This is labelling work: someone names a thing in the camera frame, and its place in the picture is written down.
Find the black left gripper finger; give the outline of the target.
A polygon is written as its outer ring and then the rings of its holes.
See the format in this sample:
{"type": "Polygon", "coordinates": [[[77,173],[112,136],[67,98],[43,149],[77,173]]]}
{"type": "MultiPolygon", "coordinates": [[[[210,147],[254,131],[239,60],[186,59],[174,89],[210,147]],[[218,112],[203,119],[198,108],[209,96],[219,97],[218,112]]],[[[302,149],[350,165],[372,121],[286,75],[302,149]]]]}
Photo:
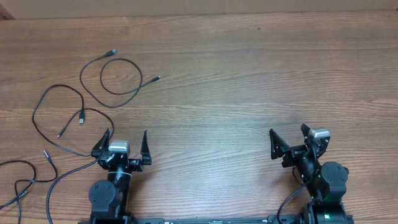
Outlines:
{"type": "Polygon", "coordinates": [[[109,147],[110,130],[107,129],[102,138],[93,146],[91,150],[91,157],[100,157],[104,151],[109,147]]]}
{"type": "Polygon", "coordinates": [[[147,141],[147,130],[144,131],[144,135],[142,138],[141,144],[141,156],[142,156],[142,164],[145,166],[152,165],[152,158],[150,155],[149,145],[147,141]]]}

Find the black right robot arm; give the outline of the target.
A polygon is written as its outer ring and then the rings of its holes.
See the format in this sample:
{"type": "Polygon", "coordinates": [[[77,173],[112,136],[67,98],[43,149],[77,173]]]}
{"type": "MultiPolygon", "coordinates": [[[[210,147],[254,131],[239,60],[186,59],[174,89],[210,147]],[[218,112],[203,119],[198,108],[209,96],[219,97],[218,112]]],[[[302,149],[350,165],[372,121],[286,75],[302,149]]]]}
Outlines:
{"type": "Polygon", "coordinates": [[[269,131],[271,139],[271,159],[283,158],[282,167],[292,167],[300,174],[302,183],[278,208],[268,222],[305,224],[354,224],[352,215],[346,214],[342,198],[346,193],[349,170],[337,162],[320,164],[318,159],[326,152],[330,141],[330,131],[313,129],[301,125],[304,143],[288,145],[274,129],[269,131]],[[287,202],[302,189],[307,189],[311,201],[307,202],[297,215],[282,215],[287,202]]]}

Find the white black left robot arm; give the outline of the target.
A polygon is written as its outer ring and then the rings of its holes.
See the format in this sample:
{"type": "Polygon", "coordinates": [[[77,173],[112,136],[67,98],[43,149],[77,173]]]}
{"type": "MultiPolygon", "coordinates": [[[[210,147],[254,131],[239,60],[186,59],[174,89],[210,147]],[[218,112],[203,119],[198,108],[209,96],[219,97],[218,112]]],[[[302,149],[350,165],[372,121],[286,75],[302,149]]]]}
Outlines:
{"type": "Polygon", "coordinates": [[[143,135],[140,154],[140,159],[130,158],[129,142],[111,141],[110,130],[92,148],[91,156],[108,175],[89,190],[90,223],[137,223],[134,215],[128,212],[127,204],[132,173],[142,172],[144,166],[152,164],[147,133],[143,135]]]}

